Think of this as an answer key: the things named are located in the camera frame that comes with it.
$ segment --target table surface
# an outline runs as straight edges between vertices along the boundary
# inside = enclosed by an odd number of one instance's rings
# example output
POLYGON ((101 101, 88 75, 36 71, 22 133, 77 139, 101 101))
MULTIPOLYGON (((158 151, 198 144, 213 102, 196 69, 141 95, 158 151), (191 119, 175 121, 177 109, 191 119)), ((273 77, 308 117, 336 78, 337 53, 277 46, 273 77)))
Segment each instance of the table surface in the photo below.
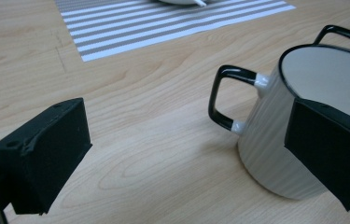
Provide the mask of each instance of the table surface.
MULTIPOLYGON (((47 215, 10 223, 350 223, 330 193, 276 196, 247 173, 238 136, 207 115, 229 63, 269 74, 327 24, 350 29, 349 0, 296 9, 84 63, 53 0, 0 1, 0 139, 50 105, 83 97, 93 147, 47 215)), ((350 48, 337 36, 327 43, 350 48)), ((245 119, 254 88, 224 80, 217 107, 245 119)))

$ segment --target black mug handle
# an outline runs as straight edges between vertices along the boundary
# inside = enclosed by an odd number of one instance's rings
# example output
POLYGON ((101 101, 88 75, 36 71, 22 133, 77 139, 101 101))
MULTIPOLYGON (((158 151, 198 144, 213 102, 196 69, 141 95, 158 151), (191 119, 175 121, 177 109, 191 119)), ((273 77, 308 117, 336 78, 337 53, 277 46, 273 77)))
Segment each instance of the black mug handle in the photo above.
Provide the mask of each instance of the black mug handle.
POLYGON ((230 119, 216 110, 216 99, 220 82, 221 79, 223 79, 224 77, 230 77, 238 81, 243 81, 250 85, 255 85, 257 75, 258 74, 256 72, 241 67, 236 67, 232 65, 222 65, 216 73, 212 92, 210 94, 208 108, 210 119, 218 125, 220 125, 221 127, 230 130, 234 133, 240 134, 242 132, 244 123, 238 120, 230 119))
POLYGON ((319 35, 317 36, 317 38, 314 41, 314 44, 315 45, 319 44, 320 41, 323 39, 323 37, 328 33, 342 35, 342 36, 350 39, 350 30, 343 28, 341 26, 327 25, 320 31, 319 35))

